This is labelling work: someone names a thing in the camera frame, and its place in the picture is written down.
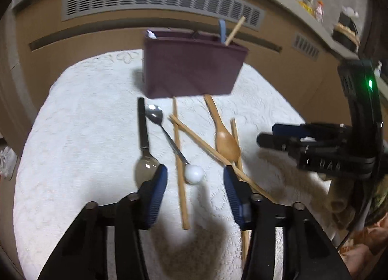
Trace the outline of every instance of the spoon with white ball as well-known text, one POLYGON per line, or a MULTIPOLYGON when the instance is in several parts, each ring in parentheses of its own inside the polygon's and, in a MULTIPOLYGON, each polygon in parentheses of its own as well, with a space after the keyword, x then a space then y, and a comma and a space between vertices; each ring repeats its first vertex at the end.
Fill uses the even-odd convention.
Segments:
POLYGON ((182 162, 185 164, 185 179, 189 184, 196 185, 200 183, 200 181, 205 176, 205 171, 202 169, 202 167, 190 164, 186 158, 183 156, 182 152, 177 148, 175 145, 175 142, 172 140, 172 138, 169 136, 167 131, 162 126, 163 121, 163 111, 160 109, 159 106, 156 105, 148 105, 146 107, 146 116, 148 119, 150 119, 154 124, 160 126, 164 132, 164 134, 167 137, 168 142, 170 143, 171 147, 175 151, 175 153, 179 156, 179 158, 182 160, 182 162))

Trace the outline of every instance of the blue gripper pad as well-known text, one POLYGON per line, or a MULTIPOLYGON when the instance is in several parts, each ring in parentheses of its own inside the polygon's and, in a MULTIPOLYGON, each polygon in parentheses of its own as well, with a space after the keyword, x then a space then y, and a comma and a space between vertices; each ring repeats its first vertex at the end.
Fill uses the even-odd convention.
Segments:
POLYGON ((281 137, 296 137, 298 139, 311 137, 310 131, 303 125, 274 124, 272 126, 272 134, 281 137))
POLYGON ((232 166, 225 166, 224 186, 230 209, 233 213, 234 222, 238 224, 242 231, 251 230, 252 210, 250 197, 252 190, 249 184, 239 181, 232 166))
POLYGON ((138 194, 141 199, 141 227, 148 230, 158 218, 160 204, 167 186, 167 168, 159 165, 154 177, 145 181, 139 188, 138 194))

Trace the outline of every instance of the white ball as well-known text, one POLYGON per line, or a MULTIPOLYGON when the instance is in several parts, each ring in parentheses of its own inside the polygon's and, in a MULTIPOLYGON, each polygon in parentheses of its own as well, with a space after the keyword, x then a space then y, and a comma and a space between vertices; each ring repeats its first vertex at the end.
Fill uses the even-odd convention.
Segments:
POLYGON ((185 179, 191 185, 197 185, 201 182, 205 176, 205 171, 202 167, 197 165, 186 165, 185 166, 185 179))

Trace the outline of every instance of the black spoon handle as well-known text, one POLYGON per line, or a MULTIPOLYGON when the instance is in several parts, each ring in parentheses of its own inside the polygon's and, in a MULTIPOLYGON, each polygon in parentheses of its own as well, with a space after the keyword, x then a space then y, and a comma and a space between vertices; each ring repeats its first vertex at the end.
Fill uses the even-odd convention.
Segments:
POLYGON ((143 97, 137 99, 137 118, 139 125, 140 148, 149 149, 147 122, 145 118, 145 102, 143 97))

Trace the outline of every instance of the wooden spoon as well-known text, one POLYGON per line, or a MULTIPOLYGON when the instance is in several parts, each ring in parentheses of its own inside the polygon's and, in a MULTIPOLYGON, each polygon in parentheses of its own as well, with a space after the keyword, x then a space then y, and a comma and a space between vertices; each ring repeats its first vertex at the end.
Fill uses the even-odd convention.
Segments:
POLYGON ((241 155, 240 147, 234 137, 222 123, 212 96, 204 95, 205 102, 216 126, 216 150, 230 162, 235 162, 241 155))

